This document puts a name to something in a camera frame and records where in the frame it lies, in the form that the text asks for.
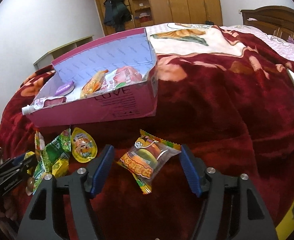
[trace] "silver bolt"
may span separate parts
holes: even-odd
[[[45,179],[45,180],[50,180],[52,177],[53,177],[53,176],[52,176],[51,174],[46,174],[46,175],[44,176],[44,179]]]
[[[240,178],[243,180],[247,180],[247,179],[249,179],[249,176],[247,174],[243,173],[240,175]]]
[[[84,174],[85,172],[86,172],[85,168],[79,168],[77,171],[78,174]]]
[[[216,172],[216,169],[213,167],[209,167],[209,168],[207,168],[207,172],[210,174],[214,174]]]

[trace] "wooden headboard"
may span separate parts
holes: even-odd
[[[244,25],[253,26],[264,33],[288,40],[294,39],[294,10],[285,6],[265,6],[255,10],[242,10]]]

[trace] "open cardboard box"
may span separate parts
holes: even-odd
[[[104,122],[154,116],[157,107],[157,56],[144,28],[128,30],[84,44],[53,60],[55,75],[38,98],[54,96],[58,87],[73,80],[67,102],[41,108],[27,117],[37,127]],[[79,99],[82,87],[99,70],[134,67],[143,81],[97,96]]]

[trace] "floral blanket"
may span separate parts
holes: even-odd
[[[196,157],[221,173],[247,173],[277,225],[294,199],[294,86],[286,72],[294,62],[252,34],[216,26],[155,33],[158,107],[155,117],[82,124],[98,149],[112,144],[118,160],[143,129],[187,144]],[[21,108],[53,75],[51,66],[25,81],[8,103],[0,125],[7,157],[34,150],[35,127]],[[49,142],[66,127],[40,129]],[[69,172],[81,167],[71,159]],[[178,156],[170,159],[143,195],[132,175],[113,164],[101,194],[91,204],[108,240],[185,240],[202,206],[189,189]],[[14,195],[20,217],[31,199],[25,185]],[[65,197],[71,239],[77,239]]]

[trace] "hanging clothes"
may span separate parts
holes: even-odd
[[[131,20],[131,13],[124,3],[125,0],[105,0],[104,25],[115,28],[116,33],[125,30],[125,22]]]

